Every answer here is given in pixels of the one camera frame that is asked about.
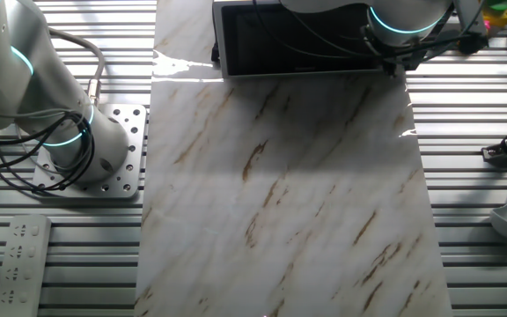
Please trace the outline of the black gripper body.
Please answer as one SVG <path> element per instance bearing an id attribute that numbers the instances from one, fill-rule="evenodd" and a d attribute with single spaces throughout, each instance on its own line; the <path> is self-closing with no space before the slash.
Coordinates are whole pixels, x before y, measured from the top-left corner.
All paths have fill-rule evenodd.
<path id="1" fill-rule="evenodd" d="M 412 54 L 401 53 L 399 49 L 380 44 L 378 57 L 382 63 L 382 69 L 388 76 L 396 76 L 398 69 L 409 70 L 412 66 Z"/>

